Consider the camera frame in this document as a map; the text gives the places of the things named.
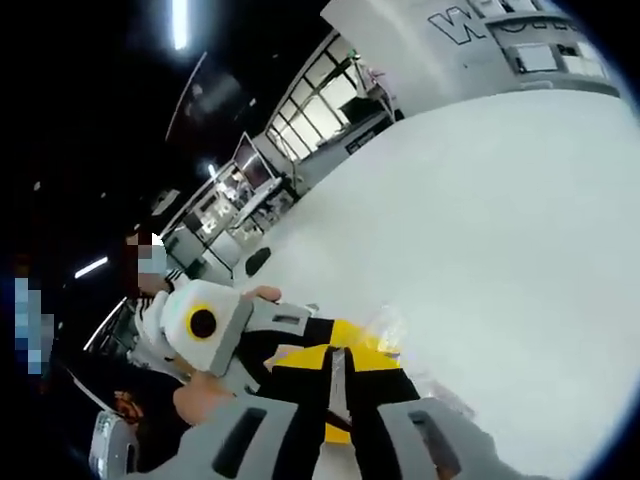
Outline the person's left hand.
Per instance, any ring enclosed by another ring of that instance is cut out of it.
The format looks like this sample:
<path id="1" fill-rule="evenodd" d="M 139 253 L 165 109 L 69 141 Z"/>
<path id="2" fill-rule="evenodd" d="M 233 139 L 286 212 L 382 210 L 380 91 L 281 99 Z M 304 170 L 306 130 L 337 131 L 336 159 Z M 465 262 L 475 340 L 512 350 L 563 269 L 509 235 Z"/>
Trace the person's left hand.
<path id="1" fill-rule="evenodd" d="M 242 294 L 244 298 L 250 300 L 253 305 L 257 299 L 271 303 L 281 299 L 281 291 L 275 287 L 259 286 L 245 293 L 238 290 L 236 291 Z M 164 307 L 160 316 L 160 323 L 164 334 Z M 230 381 L 225 379 L 229 374 L 230 364 L 224 376 L 215 376 L 209 372 L 194 369 L 175 351 L 174 353 L 176 354 L 176 358 L 185 363 L 189 368 L 190 375 L 187 385 L 180 388 L 177 393 L 174 394 L 174 404 L 179 415 L 187 423 L 195 426 L 203 422 L 214 409 L 236 395 L 230 390 Z"/>

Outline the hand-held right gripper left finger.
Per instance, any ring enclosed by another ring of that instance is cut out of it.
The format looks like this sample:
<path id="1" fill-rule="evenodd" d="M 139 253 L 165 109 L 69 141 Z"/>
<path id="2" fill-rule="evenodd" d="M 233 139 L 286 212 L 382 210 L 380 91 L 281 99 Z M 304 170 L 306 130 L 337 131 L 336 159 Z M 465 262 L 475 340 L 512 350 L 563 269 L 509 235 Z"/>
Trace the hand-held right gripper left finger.
<path id="1" fill-rule="evenodd" d="M 151 479 L 310 479 L 325 441 L 342 348 L 291 352 L 254 395 L 221 405 L 182 437 Z"/>

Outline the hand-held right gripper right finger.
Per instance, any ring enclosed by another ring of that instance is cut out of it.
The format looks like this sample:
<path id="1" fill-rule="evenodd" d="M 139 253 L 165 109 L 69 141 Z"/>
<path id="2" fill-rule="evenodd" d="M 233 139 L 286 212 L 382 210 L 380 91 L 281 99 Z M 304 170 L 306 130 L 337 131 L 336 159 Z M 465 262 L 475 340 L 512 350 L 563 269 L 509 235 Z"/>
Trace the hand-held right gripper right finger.
<path id="1" fill-rule="evenodd" d="M 494 441 L 368 348 L 344 350 L 351 441 L 364 479 L 504 479 Z"/>

